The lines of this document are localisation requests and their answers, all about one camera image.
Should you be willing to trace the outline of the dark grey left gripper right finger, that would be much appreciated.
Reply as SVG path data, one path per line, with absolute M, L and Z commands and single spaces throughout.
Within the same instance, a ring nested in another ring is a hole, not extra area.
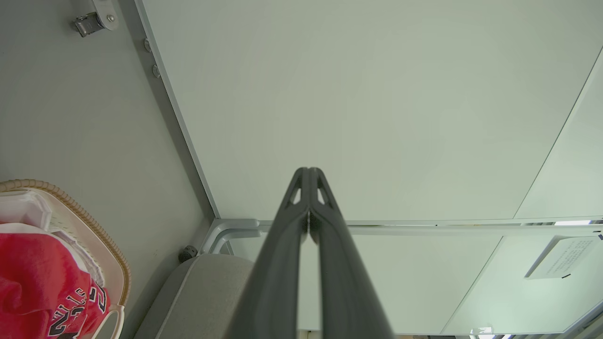
M 319 250 L 322 337 L 392 339 L 383 306 L 319 168 L 310 168 L 309 221 Z

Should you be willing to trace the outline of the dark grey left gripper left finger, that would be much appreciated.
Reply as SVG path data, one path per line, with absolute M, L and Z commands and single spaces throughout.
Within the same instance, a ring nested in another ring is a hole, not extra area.
M 308 231 L 310 170 L 293 174 L 230 320 L 226 339 L 295 339 L 300 245 Z

